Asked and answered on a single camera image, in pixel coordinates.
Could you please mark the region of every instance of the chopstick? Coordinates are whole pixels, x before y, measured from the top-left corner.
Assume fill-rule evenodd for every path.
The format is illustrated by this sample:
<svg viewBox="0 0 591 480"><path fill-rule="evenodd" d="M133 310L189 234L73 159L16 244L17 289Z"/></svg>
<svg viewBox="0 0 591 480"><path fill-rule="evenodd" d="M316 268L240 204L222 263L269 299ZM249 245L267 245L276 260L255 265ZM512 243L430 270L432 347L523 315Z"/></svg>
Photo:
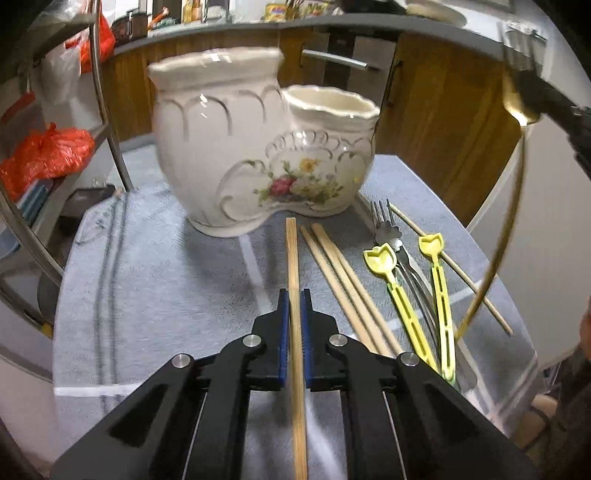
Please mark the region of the chopstick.
<svg viewBox="0 0 591 480"><path fill-rule="evenodd" d="M320 242L320 245L322 246L324 253L328 257L331 265L335 269L335 272L339 277L340 282L343 284L345 291L349 295L349 298L352 300L353 305L355 306L355 310L357 310L359 316L363 320L363 324L365 325L365 328L367 329L371 339L377 347L378 353L380 355L392 357L392 352L390 351L390 348L388 348L388 345L384 341L381 332L379 331L377 325L374 322L374 318L371 316L369 310L365 306L365 303L363 303L363 300L361 300L361 297L357 293L357 290L355 290L355 287L353 286L349 277L345 273L345 269L340 264L339 259L333 249L332 241L324 231L324 228L319 223L313 223L311 228L314 234L316 235L316 238Z"/></svg>
<svg viewBox="0 0 591 480"><path fill-rule="evenodd" d="M392 210L410 228L412 228L418 236L425 236L426 235L426 233L423 232L423 230L421 230L421 228L416 223L414 223L409 217L407 217L392 202L388 203L388 208L390 208L390 210ZM447 263L447 265L449 265L452 268L452 270L459 275L459 277L472 289L472 291L474 293L478 294L478 286L472 281L472 279L470 277L468 277L468 275L466 275L466 273L464 273L464 271L460 268L460 266L457 263L455 263L447 253L445 253L445 251L441 252L441 258L444 259L444 261ZM500 314L500 312L491 303L491 301L485 297L483 303L491 311L493 317L496 319L496 321L499 323L499 325L501 325L501 327L503 327L503 330L506 332L506 334L509 336L513 335L513 330L511 329L509 324L506 322L506 320L503 318L503 316Z"/></svg>
<svg viewBox="0 0 591 480"><path fill-rule="evenodd" d="M345 270L345 272L349 276L351 282L353 283L353 285L357 289L359 296L361 296L361 298L363 299L363 301L367 305L367 308L370 310L371 314L374 316L374 320L377 322L379 327L382 329L382 333L386 337L386 340L390 344L390 347L392 347L392 351L394 352L394 354L400 355L401 353L404 352L404 350L400 346L400 343L398 343L398 340L396 340L396 337L392 333L392 330L390 330L390 328L388 327L388 324L386 323L384 316L379 311L377 305L372 300L372 297L369 295L368 291L365 289L365 287L361 283L361 280L359 280L359 277L357 276L357 274L355 273L355 271L353 270L351 265L349 265L349 262L347 261L345 256L341 253L341 251L339 250L339 248L336 246L336 244L334 242L332 242L332 246L335 250L336 256L339 259L340 264L342 265L343 269Z"/></svg>
<svg viewBox="0 0 591 480"><path fill-rule="evenodd" d="M320 270L324 274L324 277L328 282L330 289L335 294L335 297L339 302L340 307L343 309L343 312L345 313L347 320L353 328L355 335L357 336L359 341L367 347L367 349L370 352L378 353L374 343L372 342L371 338L369 337L369 334L367 333L367 330L363 326L363 323L361 323L361 320L359 319L359 316L357 315L357 312L355 311L353 304L349 301L349 298L343 290L343 287L340 285L339 280L335 277L332 268L326 262L324 255L320 250L320 247L312 238L306 227L301 226L300 231L301 234L304 236L304 240L306 240L308 247L310 248L310 252L312 252L314 260L316 260L316 263L318 264Z"/></svg>
<svg viewBox="0 0 591 480"><path fill-rule="evenodd" d="M287 285L290 297L290 375L291 421L295 480L307 480L306 406L300 319L300 273L295 218L285 219L287 242Z"/></svg>

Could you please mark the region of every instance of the metal fork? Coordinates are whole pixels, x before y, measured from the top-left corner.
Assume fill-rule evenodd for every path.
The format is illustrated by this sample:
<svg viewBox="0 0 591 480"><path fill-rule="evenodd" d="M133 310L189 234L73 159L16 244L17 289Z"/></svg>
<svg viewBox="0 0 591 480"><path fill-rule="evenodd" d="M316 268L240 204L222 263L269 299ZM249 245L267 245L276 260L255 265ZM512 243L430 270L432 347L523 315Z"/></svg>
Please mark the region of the metal fork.
<svg viewBox="0 0 591 480"><path fill-rule="evenodd" d="M388 199L386 199L386 205L390 205ZM388 207L390 220L387 220L384 207L382 206L381 201L379 201L379 210L378 203L372 202L371 211L375 227L375 241L378 245L389 243L390 246L394 249L397 259L396 266L400 269L400 273L404 281L410 287L410 290L413 293L413 297L418 303L418 306L421 309L421 312L423 313L425 320L427 321L429 333L433 338L434 344L437 346L435 355L437 357L437 361L440 361L438 328L439 322L437 320L437 315L435 314L435 302L433 299L433 295L431 295L431 292L423 283L423 280L418 275L418 272L416 272L415 269L413 269L413 267L410 265L408 252L404 248L404 244L402 243L402 232L394 222L394 215L392 214L392 210L390 210L390 208ZM462 392L468 392L470 390L473 390L478 382L476 372L472 369L470 364L468 364L466 357L457 346L456 380L458 387Z"/></svg>
<svg viewBox="0 0 591 480"><path fill-rule="evenodd" d="M527 108L521 98L521 95L515 88L515 83L525 83L528 78L537 76L537 64L534 57L534 46L531 37L527 41L522 36L518 36L519 50L510 48L505 39L505 30L502 22L497 23L499 38L502 43L503 51L503 106L505 110L515 118L522 128L534 124L540 120L540 113Z"/></svg>
<svg viewBox="0 0 591 480"><path fill-rule="evenodd" d="M386 199L386 205L389 205L389 200ZM387 219L384 206L380 200L378 203L372 202L372 216L375 227L375 241L378 245L390 244L394 252L396 253L396 267L401 273L404 281L409 286L415 301L417 302L429 328L429 334L433 339L435 345L439 344L439 337L437 335L437 322L434 311L434 300L431 292L423 284L420 277L417 278L418 274L410 265L408 258L408 252L402 244L402 232L400 228L394 223L394 215L392 210L388 208L389 218Z"/></svg>

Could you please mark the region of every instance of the kitchen counter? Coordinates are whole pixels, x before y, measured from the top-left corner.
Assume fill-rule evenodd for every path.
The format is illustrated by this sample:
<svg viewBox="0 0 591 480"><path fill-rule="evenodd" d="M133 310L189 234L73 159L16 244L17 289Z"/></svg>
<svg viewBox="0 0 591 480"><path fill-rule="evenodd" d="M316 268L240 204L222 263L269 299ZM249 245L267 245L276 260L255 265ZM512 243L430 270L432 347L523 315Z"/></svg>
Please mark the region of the kitchen counter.
<svg viewBox="0 0 591 480"><path fill-rule="evenodd" d="M492 59L502 60L501 44L497 38L484 36L466 29L461 29L442 22L427 18L411 17L406 15L388 14L345 14L316 18L303 18L289 22L239 22L234 24L196 24L192 28L167 27L162 34L155 34L147 38L135 40L115 49L115 55L125 53L136 48L154 43L181 38L197 33L216 33L234 31L261 31L261 30L290 30L295 28L316 27L355 27L379 30L394 30L409 32L446 40L458 46L466 47L482 53ZM490 30L483 31L488 35Z"/></svg>

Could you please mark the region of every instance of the gray towel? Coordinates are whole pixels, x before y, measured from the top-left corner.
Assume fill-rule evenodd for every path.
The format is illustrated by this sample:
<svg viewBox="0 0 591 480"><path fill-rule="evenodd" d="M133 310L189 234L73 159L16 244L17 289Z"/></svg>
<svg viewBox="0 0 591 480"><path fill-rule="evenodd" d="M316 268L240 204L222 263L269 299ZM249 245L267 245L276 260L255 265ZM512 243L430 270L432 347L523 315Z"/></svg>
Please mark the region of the gray towel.
<svg viewBox="0 0 591 480"><path fill-rule="evenodd" d="M474 280L482 278L485 256L399 159L377 156L362 193L376 200L388 196L424 230L442 232L446 251ZM296 216L298 223L314 221L280 212L247 235L211 238L190 226L165 184L133 191L126 200L109 199L87 212L70 253L56 314L54 381L64 447L173 355L187 352L199 358L219 352L249 333L257 315L275 308L279 289L287 286L287 216ZM403 347L410 349L385 282L363 262L362 251L373 245L368 220L349 208L320 221ZM429 275L416 235L402 222L399 226L409 253ZM339 330L352 335L302 239L299 257L301 288L311 290L314 308L334 316ZM473 294L445 269L457 325ZM488 310L479 310L462 345L480 377L467 398L509 434L535 394L537 357L500 281L495 281L489 298L515 335L508 338ZM307 393L307 428L310 479L345 479L338 393ZM286 394L253 393L243 478L289 478L292 465Z"/></svg>

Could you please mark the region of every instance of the floral decoration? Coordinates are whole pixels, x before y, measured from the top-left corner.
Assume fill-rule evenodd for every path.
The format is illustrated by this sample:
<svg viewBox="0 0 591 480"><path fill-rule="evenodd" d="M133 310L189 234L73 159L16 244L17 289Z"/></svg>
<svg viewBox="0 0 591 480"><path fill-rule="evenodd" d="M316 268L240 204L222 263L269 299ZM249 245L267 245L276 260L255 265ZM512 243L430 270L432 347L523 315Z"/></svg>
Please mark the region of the floral decoration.
<svg viewBox="0 0 591 480"><path fill-rule="evenodd" d="M255 189L258 204L304 202L324 205L328 200L339 196L343 186L336 181L334 174L315 175L314 170L322 162L317 158L303 158L297 168L293 168L288 161L282 161L281 174L275 175L262 161L248 160L252 168L259 168L266 174L270 183L265 189Z"/></svg>

